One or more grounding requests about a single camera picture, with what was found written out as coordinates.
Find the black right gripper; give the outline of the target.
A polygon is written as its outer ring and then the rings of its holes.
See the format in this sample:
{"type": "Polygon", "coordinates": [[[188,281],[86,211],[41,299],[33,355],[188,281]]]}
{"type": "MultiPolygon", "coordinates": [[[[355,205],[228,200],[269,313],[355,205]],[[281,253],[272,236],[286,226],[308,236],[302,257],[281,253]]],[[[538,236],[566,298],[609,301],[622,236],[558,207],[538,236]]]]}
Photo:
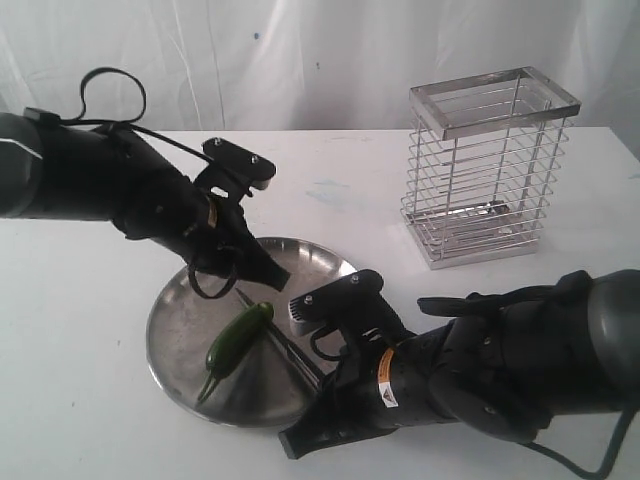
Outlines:
{"type": "Polygon", "coordinates": [[[392,408],[379,392],[378,368],[386,351],[411,333],[383,299],[359,299],[334,307],[329,316],[346,342],[330,390],[323,389],[302,416],[278,433],[290,460],[307,454],[371,440],[396,430],[392,408]]]}

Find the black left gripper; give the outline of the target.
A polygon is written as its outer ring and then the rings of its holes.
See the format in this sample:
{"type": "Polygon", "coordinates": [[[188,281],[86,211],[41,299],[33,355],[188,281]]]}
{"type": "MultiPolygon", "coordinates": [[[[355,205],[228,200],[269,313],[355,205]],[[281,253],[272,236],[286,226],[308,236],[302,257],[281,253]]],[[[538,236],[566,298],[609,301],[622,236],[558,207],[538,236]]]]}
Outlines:
{"type": "Polygon", "coordinates": [[[189,266],[211,275],[238,275],[240,280],[282,291],[290,273],[252,240],[240,201],[252,196],[249,179],[233,170],[209,165],[194,182],[208,210],[190,235],[189,266]]]}

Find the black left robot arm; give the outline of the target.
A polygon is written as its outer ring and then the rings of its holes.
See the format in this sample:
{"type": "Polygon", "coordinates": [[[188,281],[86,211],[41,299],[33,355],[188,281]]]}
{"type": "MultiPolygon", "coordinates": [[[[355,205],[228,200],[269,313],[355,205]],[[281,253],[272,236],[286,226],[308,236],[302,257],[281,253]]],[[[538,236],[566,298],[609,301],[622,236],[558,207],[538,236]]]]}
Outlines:
{"type": "Polygon", "coordinates": [[[290,274],[250,232],[240,204],[267,188],[275,165],[226,139],[205,141],[197,155],[207,165],[190,179],[133,125],[81,130],[50,112],[4,113],[1,215],[110,222],[175,253],[191,275],[283,290],[290,274]]]}

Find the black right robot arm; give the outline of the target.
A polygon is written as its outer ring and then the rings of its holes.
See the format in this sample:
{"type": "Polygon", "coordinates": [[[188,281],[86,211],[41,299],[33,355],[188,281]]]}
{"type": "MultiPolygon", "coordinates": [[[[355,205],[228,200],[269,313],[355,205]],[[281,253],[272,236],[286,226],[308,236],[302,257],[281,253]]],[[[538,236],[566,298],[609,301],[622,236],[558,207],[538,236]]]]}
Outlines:
{"type": "Polygon", "coordinates": [[[411,426],[463,423],[534,448],[560,415],[616,412],[615,459],[639,410],[639,274],[584,271],[555,284],[464,298],[427,297],[445,324],[409,331],[361,270],[295,298],[315,338],[344,346],[310,407],[281,432],[292,459],[411,426]]]}

